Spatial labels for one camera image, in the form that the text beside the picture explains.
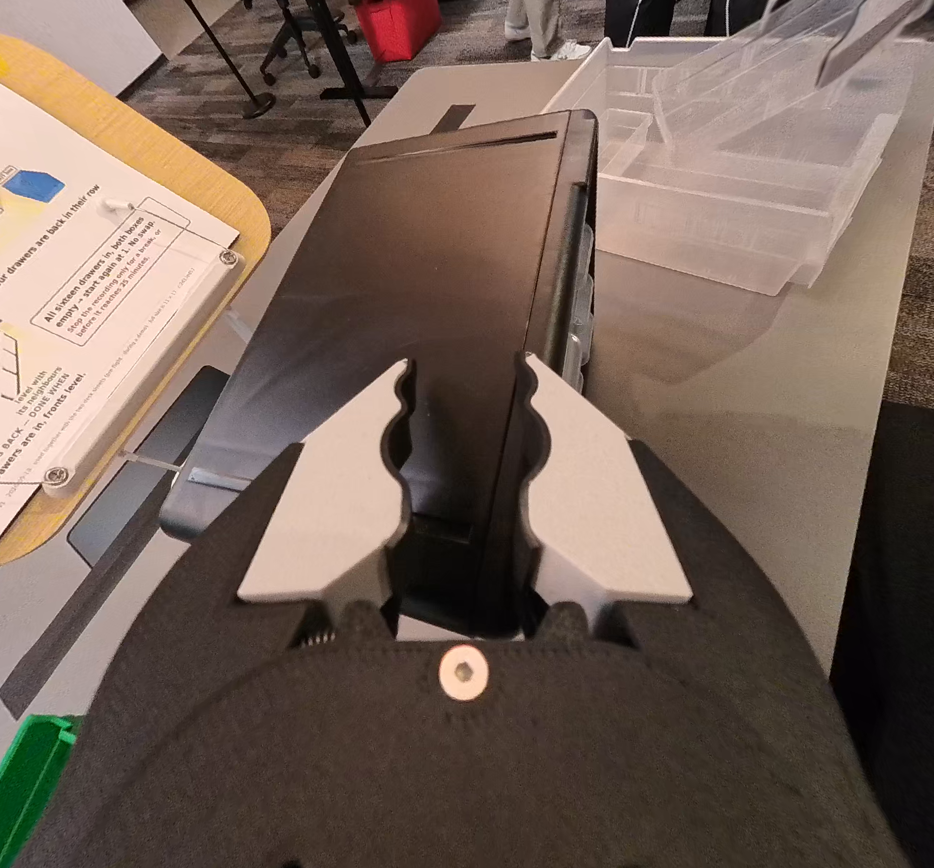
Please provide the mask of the white stand ledge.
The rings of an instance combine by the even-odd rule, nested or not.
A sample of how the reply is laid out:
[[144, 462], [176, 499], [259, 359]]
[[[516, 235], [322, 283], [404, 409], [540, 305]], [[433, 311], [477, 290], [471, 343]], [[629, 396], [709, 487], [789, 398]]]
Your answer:
[[225, 265], [216, 247], [180, 239], [158, 258], [126, 264], [113, 292], [66, 338], [72, 379], [43, 411], [49, 426], [35, 429], [42, 448], [29, 482], [54, 499], [76, 494], [231, 290], [237, 257]]

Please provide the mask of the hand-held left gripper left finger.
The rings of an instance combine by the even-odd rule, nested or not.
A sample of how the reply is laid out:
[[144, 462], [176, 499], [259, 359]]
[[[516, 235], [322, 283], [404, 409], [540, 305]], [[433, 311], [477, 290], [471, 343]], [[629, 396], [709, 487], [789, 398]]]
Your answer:
[[391, 364], [302, 440], [301, 451], [237, 590], [248, 604], [391, 600], [389, 554], [411, 499], [413, 359]]

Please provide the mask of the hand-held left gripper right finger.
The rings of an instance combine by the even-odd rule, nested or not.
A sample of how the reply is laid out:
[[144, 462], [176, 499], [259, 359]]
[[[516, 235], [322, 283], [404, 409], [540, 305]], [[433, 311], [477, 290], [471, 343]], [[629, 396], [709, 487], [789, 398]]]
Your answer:
[[541, 452], [520, 493], [531, 590], [545, 604], [684, 605], [692, 588], [627, 434], [537, 355], [524, 412]]

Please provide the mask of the black drawer cabinet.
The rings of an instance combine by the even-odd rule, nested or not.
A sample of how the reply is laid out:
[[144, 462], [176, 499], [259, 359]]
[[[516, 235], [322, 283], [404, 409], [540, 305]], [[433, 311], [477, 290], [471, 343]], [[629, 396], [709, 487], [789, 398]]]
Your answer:
[[534, 619], [512, 556], [531, 465], [518, 354], [562, 376], [599, 124], [532, 115], [354, 148], [160, 512], [191, 542], [286, 446], [415, 361], [401, 611], [480, 637]]

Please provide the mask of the green plastic bin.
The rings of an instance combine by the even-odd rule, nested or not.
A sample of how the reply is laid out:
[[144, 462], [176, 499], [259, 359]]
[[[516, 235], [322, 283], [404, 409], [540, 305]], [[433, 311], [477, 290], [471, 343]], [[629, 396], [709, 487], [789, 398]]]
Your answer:
[[32, 835], [76, 744], [83, 716], [28, 715], [1, 763], [1, 866]]

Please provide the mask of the clear plastic bin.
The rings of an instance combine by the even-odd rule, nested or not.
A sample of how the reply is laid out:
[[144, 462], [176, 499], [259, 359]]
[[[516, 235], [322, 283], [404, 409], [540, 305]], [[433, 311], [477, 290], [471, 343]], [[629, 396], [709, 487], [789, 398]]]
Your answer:
[[718, 45], [638, 39], [590, 52], [544, 112], [607, 108], [653, 117], [625, 174], [598, 174], [596, 245], [606, 253], [763, 295], [811, 286], [881, 166], [920, 55], [897, 40], [834, 85], [714, 149], [674, 155], [656, 123], [653, 82]]

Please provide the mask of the rows of small clear drawers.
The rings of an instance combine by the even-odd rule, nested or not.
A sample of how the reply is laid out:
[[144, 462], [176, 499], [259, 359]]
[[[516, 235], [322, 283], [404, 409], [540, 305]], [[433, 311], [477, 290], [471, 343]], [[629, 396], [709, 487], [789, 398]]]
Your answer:
[[594, 231], [585, 222], [578, 240], [571, 317], [565, 346], [562, 378], [579, 394], [584, 393], [594, 332]]

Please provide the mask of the black table leg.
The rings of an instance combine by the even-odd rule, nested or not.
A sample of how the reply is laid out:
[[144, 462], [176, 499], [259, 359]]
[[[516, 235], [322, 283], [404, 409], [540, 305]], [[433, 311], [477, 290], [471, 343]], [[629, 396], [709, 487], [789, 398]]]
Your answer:
[[319, 28], [321, 37], [341, 79], [341, 85], [321, 90], [320, 98], [325, 102], [352, 101], [365, 127], [371, 125], [366, 101], [387, 101], [398, 91], [394, 86], [368, 86], [360, 80], [351, 58], [348, 56], [344, 41], [339, 34], [333, 13], [326, 0], [305, 0], [313, 19]]

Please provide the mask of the red bag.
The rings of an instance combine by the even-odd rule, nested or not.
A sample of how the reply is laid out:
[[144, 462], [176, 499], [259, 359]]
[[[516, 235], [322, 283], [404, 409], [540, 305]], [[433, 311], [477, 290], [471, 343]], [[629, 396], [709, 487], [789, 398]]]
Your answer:
[[359, 28], [377, 64], [411, 61], [438, 33], [438, 0], [359, 0]]

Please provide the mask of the printed instruction sheet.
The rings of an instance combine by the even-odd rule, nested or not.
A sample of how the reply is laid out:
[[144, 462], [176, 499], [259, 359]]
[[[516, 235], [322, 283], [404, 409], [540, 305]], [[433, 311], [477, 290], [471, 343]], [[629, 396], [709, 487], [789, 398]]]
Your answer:
[[127, 263], [194, 239], [142, 213], [108, 213], [106, 197], [175, 213], [231, 248], [238, 232], [146, 178], [8, 88], [1, 100], [1, 528], [40, 484], [28, 478], [36, 431], [63, 385], [82, 318]]

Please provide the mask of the thin black pole stand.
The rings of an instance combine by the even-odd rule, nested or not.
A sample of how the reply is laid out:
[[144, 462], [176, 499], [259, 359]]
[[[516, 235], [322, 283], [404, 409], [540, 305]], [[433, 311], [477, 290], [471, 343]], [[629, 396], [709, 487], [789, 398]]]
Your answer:
[[189, 10], [192, 12], [195, 20], [202, 27], [204, 34], [210, 40], [211, 44], [214, 45], [218, 56], [223, 60], [227, 68], [233, 74], [233, 77], [235, 78], [235, 80], [240, 84], [240, 87], [246, 93], [248, 97], [248, 102], [245, 104], [243, 108], [243, 117], [245, 119], [254, 119], [254, 118], [260, 117], [268, 113], [273, 108], [276, 102], [274, 94], [271, 92], [263, 92], [263, 93], [260, 93], [259, 95], [255, 94], [253, 90], [251, 89], [250, 85], [243, 78], [242, 74], [240, 73], [239, 68], [237, 68], [237, 66], [234, 64], [234, 61], [230, 58], [229, 54], [227, 53], [223, 45], [220, 43], [220, 41], [218, 40], [218, 38], [212, 31], [211, 26], [204, 19], [203, 15], [201, 14], [195, 2], [193, 0], [181, 0], [181, 1], [184, 2], [185, 5], [189, 8]]

